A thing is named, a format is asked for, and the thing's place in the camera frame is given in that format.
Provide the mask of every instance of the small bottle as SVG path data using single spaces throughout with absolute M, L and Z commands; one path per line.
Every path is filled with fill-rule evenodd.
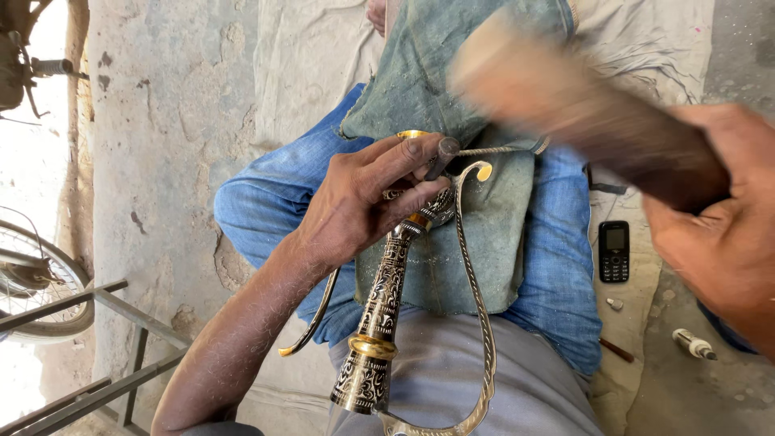
M 677 329 L 673 332 L 673 340 L 689 350 L 691 355 L 696 358 L 706 358 L 707 360 L 718 360 L 718 356 L 713 352 L 713 348 L 707 341 L 694 336 L 685 328 Z

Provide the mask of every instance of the phone screen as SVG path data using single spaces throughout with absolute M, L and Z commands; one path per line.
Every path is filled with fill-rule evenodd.
M 625 230 L 606 230 L 605 241 L 605 247 L 608 250 L 623 250 L 625 247 Z

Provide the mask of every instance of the phone keypad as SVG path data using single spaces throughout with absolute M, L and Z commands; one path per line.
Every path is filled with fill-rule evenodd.
M 606 283 L 626 282 L 629 279 L 629 258 L 613 256 L 602 258 L 600 280 Z

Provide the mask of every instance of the hand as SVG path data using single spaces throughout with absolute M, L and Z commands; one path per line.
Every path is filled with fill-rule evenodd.
M 380 36 L 385 36 L 385 2 L 387 0 L 369 0 L 369 9 L 366 11 L 366 18 L 374 24 L 374 28 Z
M 654 247 L 710 310 L 760 351 L 775 350 L 773 333 L 769 344 L 751 337 L 775 331 L 775 130 L 742 106 L 674 113 L 705 130 L 732 175 L 732 197 L 700 216 L 645 198 Z
M 403 142 L 389 137 L 356 153 L 335 154 L 293 233 L 296 244 L 334 269 L 380 240 L 450 186 L 446 177 L 420 182 L 442 138 L 440 133 Z M 397 199 L 383 199 L 386 189 L 406 188 Z

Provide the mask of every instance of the blue jeans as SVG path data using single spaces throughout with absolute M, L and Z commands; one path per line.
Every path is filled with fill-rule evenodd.
M 221 186 L 215 220 L 236 250 L 260 268 L 280 241 L 301 223 L 310 198 L 337 153 L 353 153 L 374 142 L 344 140 L 337 132 L 363 91 L 356 86 L 304 136 L 265 154 Z M 550 148 L 536 162 L 536 178 L 525 223 L 525 278 L 519 298 L 500 314 L 541 334 L 577 371 L 591 374 L 601 358 L 601 321 L 592 289 L 592 251 L 587 239 L 589 192 L 584 163 L 572 151 Z M 309 323 L 325 281 L 296 310 Z M 355 264 L 342 266 L 329 308 L 313 340 L 331 346 L 357 328 L 363 312 L 355 300 Z

